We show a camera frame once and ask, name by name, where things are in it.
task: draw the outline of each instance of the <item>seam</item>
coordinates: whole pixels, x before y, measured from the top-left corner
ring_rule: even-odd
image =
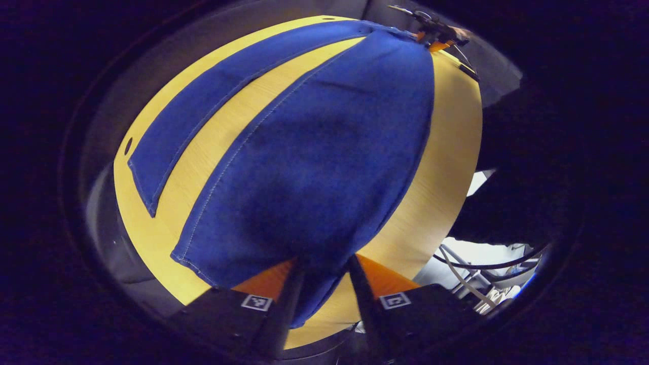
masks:
[[[209,276],[205,275],[205,273],[203,273],[203,272],[201,271],[201,269],[199,269],[196,265],[192,264],[191,261],[189,261],[189,260],[185,260],[184,258],[180,258],[180,257],[178,257],[178,255],[174,255],[174,254],[172,254],[172,255],[174,256],[175,259],[177,259],[177,260],[179,260],[179,261],[182,261],[182,262],[184,262],[185,264],[188,264],[188,265],[190,265],[192,268],[194,268],[194,269],[195,269],[194,271],[196,272],[196,275],[198,275],[199,277],[202,277],[205,281],[208,282],[209,285],[212,285],[212,286],[219,286],[218,284],[216,284],[215,281],[211,280]]]
[[[133,163],[133,161],[131,161],[131,159],[129,159],[129,161],[127,162],[127,165],[129,165],[130,170],[133,173],[135,187],[138,190],[138,193],[140,193],[140,197],[142,198],[142,201],[144,202],[144,206],[146,207],[147,212],[149,213],[149,215],[151,215],[152,214],[151,205],[153,204],[153,202],[149,202],[147,200],[147,198],[144,196],[143,192],[142,192],[143,186],[142,186],[142,183],[140,182],[140,176],[138,175],[138,169],[136,169],[135,164]]]
[[[158,187],[156,190],[153,192],[153,200],[155,200],[155,197],[161,192],[163,188],[163,184],[167,181],[167,177],[169,177],[171,170],[173,169],[173,166],[175,166],[176,162],[178,161],[178,157],[181,151],[184,151],[187,145],[189,144],[188,142],[193,139],[195,136],[196,132],[198,129],[201,129],[202,126],[207,122],[209,118],[211,118],[214,113],[216,113],[216,110],[218,110],[222,105],[221,103],[226,100],[226,99],[231,99],[234,94],[239,92],[241,89],[239,88],[243,84],[248,84],[252,82],[254,79],[257,79],[259,76],[263,75],[264,73],[267,73],[273,68],[276,68],[277,66],[285,63],[288,60],[291,60],[292,58],[299,57],[307,52],[313,51],[314,49],[320,48],[322,46],[328,45],[328,44],[333,44],[337,42],[342,42],[344,40],[350,40],[353,38],[360,38],[362,37],[365,33],[359,33],[359,34],[353,34],[352,36],[344,37],[344,38],[336,38],[335,40],[330,40],[324,43],[321,43],[319,45],[315,45],[311,48],[307,49],[301,49],[299,52],[293,53],[290,56],[283,58],[282,60],[279,60],[275,62],[274,64],[271,64],[270,66],[267,66],[266,68],[261,69],[260,71],[257,71],[256,73],[253,73],[251,76],[246,77],[243,79],[239,84],[237,84],[229,93],[227,93],[225,96],[223,96],[208,112],[201,118],[201,120],[196,124],[196,126],[190,131],[188,134],[187,138],[183,141],[183,143],[178,147],[176,152],[173,155],[173,158],[171,159],[171,162],[167,166],[167,169],[165,170],[165,173],[162,175],[162,179],[160,179],[160,182],[158,183]]]
[[[237,148],[237,150],[234,152],[234,154],[232,155],[232,157],[230,157],[230,160],[228,161],[228,164],[223,168],[223,171],[221,172],[221,174],[220,174],[219,177],[217,178],[217,180],[216,180],[216,182],[214,183],[214,185],[212,185],[212,187],[210,188],[210,193],[208,194],[208,197],[207,197],[207,199],[205,200],[205,203],[203,203],[203,206],[201,207],[201,212],[199,213],[199,217],[196,219],[196,222],[194,223],[194,227],[193,227],[192,230],[191,230],[190,239],[189,239],[188,242],[187,242],[187,247],[185,248],[185,252],[182,254],[182,258],[185,258],[185,256],[187,255],[187,251],[190,249],[191,241],[193,240],[194,233],[196,232],[196,227],[198,227],[198,224],[201,222],[202,215],[203,215],[203,213],[205,212],[205,208],[207,207],[207,204],[210,202],[210,200],[211,200],[211,198],[212,198],[212,194],[214,193],[214,189],[216,188],[217,184],[221,181],[221,178],[223,177],[223,175],[225,174],[225,172],[228,170],[228,167],[230,167],[230,164],[232,163],[232,161],[233,161],[233,160],[237,157],[237,155],[239,154],[239,151],[241,151],[241,148],[243,148],[243,146],[246,144],[246,142],[248,142],[248,139],[250,139],[250,137],[255,133],[255,131],[257,130],[257,128],[259,128],[259,126],[260,126],[260,125],[261,125],[261,124],[266,120],[266,118],[268,118],[268,117],[269,117],[269,116],[270,116],[270,115],[275,111],[275,109],[277,109],[277,108],[278,108],[278,107],[279,107],[279,106],[280,106],[280,105],[281,105],[281,104],[282,104],[282,103],[283,103],[283,102],[284,102],[284,101],[285,101],[285,100],[286,100],[286,99],[287,99],[291,94],[293,94],[296,90],[298,90],[300,87],[302,87],[302,85],[304,85],[304,83],[305,83],[306,81],[308,81],[309,79],[311,79],[313,76],[317,75],[320,71],[322,71],[322,70],[324,70],[325,68],[329,67],[329,65],[331,65],[332,63],[334,63],[334,61],[336,61],[340,56],[344,55],[345,53],[347,53],[347,51],[349,51],[350,49],[354,48],[355,46],[356,46],[356,45],[354,45],[354,46],[352,46],[352,47],[349,47],[348,49],[346,49],[346,50],[340,52],[338,55],[336,55],[336,56],[330,58],[329,60],[327,60],[327,62],[326,62],[325,65],[323,65],[323,66],[320,67],[320,69],[318,69],[316,72],[313,72],[311,75],[309,75],[309,76],[307,76],[306,78],[304,78],[304,80],[302,80],[302,81],[301,81],[301,82],[300,82],[300,83],[299,83],[299,84],[298,84],[298,85],[297,85],[297,86],[296,86],[292,91],[290,91],[290,93],[286,94],[286,96],[284,96],[284,97],[282,98],[282,100],[280,100],[279,103],[277,103],[277,105],[275,105],[275,106],[274,106],[274,107],[273,107],[273,108],[272,108],[272,109],[271,109],[271,110],[270,110],[270,111],[269,111],[269,112],[268,112],[268,113],[263,117],[263,119],[260,120],[260,121],[257,123],[257,125],[254,127],[254,129],[253,129],[253,130],[252,130],[252,131],[251,131],[251,132],[246,136],[245,140],[241,143],[241,145],[239,146],[239,148]]]

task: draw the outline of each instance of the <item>cable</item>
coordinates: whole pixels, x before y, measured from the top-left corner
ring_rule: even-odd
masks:
[[[464,52],[462,52],[462,50],[458,47],[457,44],[454,44],[453,46],[455,47],[455,49],[458,50],[458,52],[462,55],[462,57],[464,57],[464,59],[467,61],[467,65],[468,65],[468,66],[473,70],[473,72],[475,72],[475,74],[477,75],[478,72],[473,68],[473,65],[471,64],[471,62],[469,61],[469,59],[464,55]]]
[[[444,255],[444,258],[447,260],[448,268],[449,268],[451,271],[453,271],[453,275],[455,275],[455,277],[458,278],[458,280],[460,281],[460,283],[462,283],[462,285],[464,285],[464,287],[465,287],[466,289],[469,289],[469,291],[472,292],[476,297],[478,297],[478,299],[481,299],[483,302],[487,303],[491,308],[496,308],[496,303],[494,303],[491,299],[487,298],[484,294],[482,294],[481,292],[479,292],[478,289],[475,289],[473,286],[469,285],[469,284],[468,284],[468,283],[467,283],[467,282],[462,278],[462,276],[461,276],[460,274],[458,274],[458,272],[455,270],[455,268],[453,267],[453,265],[451,265],[451,263],[450,263],[450,261],[449,261],[449,259],[448,259],[448,256],[447,256],[447,254],[446,254],[446,251],[445,251],[442,247],[440,247],[439,250],[442,251],[442,255]]]
[[[354,334],[354,331],[356,330],[356,327],[358,326],[359,323],[360,323],[360,322],[356,322],[356,323],[354,323],[354,325],[352,326],[352,328],[349,329],[349,334],[348,334],[348,335],[347,335],[347,336],[346,336],[342,341],[338,342],[338,344],[336,344],[336,345],[333,346],[333,347],[329,347],[328,349],[326,349],[326,350],[324,350],[324,351],[320,351],[320,352],[318,352],[318,353],[314,353],[314,354],[312,354],[312,355],[306,355],[306,356],[303,356],[303,357],[291,357],[291,358],[288,358],[288,359],[277,359],[277,361],[278,361],[279,363],[282,363],[282,362],[284,362],[284,361],[306,360],[306,359],[310,359],[310,358],[313,358],[313,357],[318,357],[318,356],[324,355],[325,353],[328,353],[328,352],[330,352],[330,351],[333,351],[333,350],[339,348],[340,345],[344,344],[345,342],[347,342],[347,340],[349,340],[349,339],[352,337],[352,335]]]
[[[444,262],[445,264],[452,264],[454,267],[460,268],[460,269],[474,269],[474,270],[475,269],[479,269],[479,270],[504,269],[504,268],[508,268],[510,266],[518,265],[521,262],[525,262],[525,261],[531,259],[532,257],[534,257],[534,256],[538,255],[539,253],[542,253],[543,251],[545,251],[545,249],[548,248],[549,245],[550,245],[550,243],[546,242],[546,243],[540,245],[539,248],[537,248],[537,249],[533,250],[532,252],[528,253],[527,255],[523,255],[522,257],[517,258],[516,260],[503,262],[502,264],[464,265],[464,264],[460,264],[459,262],[450,262],[448,259],[445,260],[445,259],[443,259],[443,258],[441,258],[441,257],[439,257],[437,255],[433,255],[433,257],[436,258],[438,261]]]

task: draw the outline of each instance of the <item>yellow table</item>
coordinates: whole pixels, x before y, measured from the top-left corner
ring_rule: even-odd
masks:
[[[155,218],[149,216],[135,188],[127,166],[130,154],[168,102],[222,59],[280,32],[339,20],[349,19],[335,16],[297,19],[254,32],[216,49],[166,84],[140,112],[124,137],[114,160],[119,211],[144,263],[183,304],[199,297],[209,289],[209,285],[190,269],[173,261],[169,254],[216,164],[248,122],[282,90],[362,38],[326,45],[294,58],[256,79],[223,105],[181,155],[160,196]],[[480,150],[482,107],[478,83],[458,69],[456,58],[443,51],[432,53],[432,58],[434,113],[419,169],[392,217],[359,251],[406,277],[414,277],[426,264],[457,218]],[[124,154],[131,138],[129,152]],[[349,275],[346,275],[331,298],[306,325],[290,331],[286,348],[310,344],[359,319],[356,296]]]

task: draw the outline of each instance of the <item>blue fabric strip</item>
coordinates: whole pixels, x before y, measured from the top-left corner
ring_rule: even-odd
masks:
[[[293,29],[246,47],[192,81],[156,117],[129,159],[136,188],[151,217],[182,152],[234,94],[291,58],[374,29],[385,27],[367,21],[333,21]]]
[[[303,75],[230,146],[172,258],[232,288],[299,257],[308,270],[293,320],[300,327],[408,189],[433,90],[430,53],[389,29]]]

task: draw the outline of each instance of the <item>white cable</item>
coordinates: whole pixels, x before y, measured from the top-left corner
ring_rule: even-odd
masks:
[[[458,274],[458,272],[455,270],[453,265],[451,265],[450,260],[448,259],[448,256],[446,254],[446,251],[444,251],[442,247],[440,247],[439,250],[442,252],[442,255],[444,255],[444,259],[448,264],[448,268],[450,268],[450,270],[453,271],[453,275],[455,275],[455,277],[458,278],[458,280],[462,283],[462,285],[466,289],[469,289],[469,291],[472,292],[476,297],[478,297],[479,299],[487,303],[491,308],[496,308],[496,303],[494,303],[491,299],[485,297],[484,294],[478,291],[478,289],[475,289],[473,286],[469,285],[464,279],[462,279],[462,276]]]
[[[496,303],[496,305],[498,305],[505,298],[505,294],[506,293],[503,293],[500,290],[494,288],[489,293],[487,293],[487,297],[491,299],[491,301]],[[488,303],[480,301],[473,309],[480,314],[487,314],[493,308],[490,307]]]
[[[454,46],[455,46],[455,49],[457,49],[458,52],[462,55],[462,57],[464,57],[464,59],[467,60],[467,63],[469,64],[468,66],[471,67],[471,71],[475,72],[476,70],[473,69],[473,66],[471,65],[471,62],[470,62],[469,59],[464,55],[464,52],[462,52],[462,50],[458,47],[457,44],[454,44]]]

